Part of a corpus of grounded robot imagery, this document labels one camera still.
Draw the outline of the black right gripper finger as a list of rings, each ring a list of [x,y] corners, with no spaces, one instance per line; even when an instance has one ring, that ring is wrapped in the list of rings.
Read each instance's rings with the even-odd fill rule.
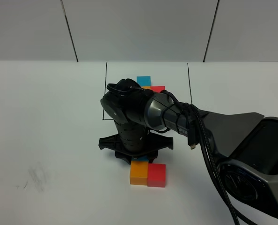
[[[158,157],[158,152],[153,151],[147,154],[147,159],[149,163],[152,163]]]
[[[118,151],[115,152],[115,157],[117,159],[121,159],[123,161],[125,161],[127,164],[131,164],[131,161],[132,161],[132,157],[131,156],[128,156],[128,155],[125,155],[123,153],[120,153]]]

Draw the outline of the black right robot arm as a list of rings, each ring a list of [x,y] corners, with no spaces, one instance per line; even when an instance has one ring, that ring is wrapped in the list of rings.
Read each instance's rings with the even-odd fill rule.
[[[111,149],[127,163],[173,148],[173,130],[200,146],[205,166],[235,224],[252,221],[230,197],[278,219],[278,118],[256,112],[224,115],[182,103],[166,91],[142,88],[132,79],[110,83],[101,99],[117,134],[101,138],[100,149]]]

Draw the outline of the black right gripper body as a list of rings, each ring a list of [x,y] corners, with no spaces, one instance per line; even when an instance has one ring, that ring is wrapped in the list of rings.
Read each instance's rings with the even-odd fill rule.
[[[150,129],[135,123],[127,122],[120,124],[114,122],[117,134],[100,138],[99,148],[114,150],[124,155],[147,155],[149,153],[169,148],[173,149],[172,137],[150,132]]]

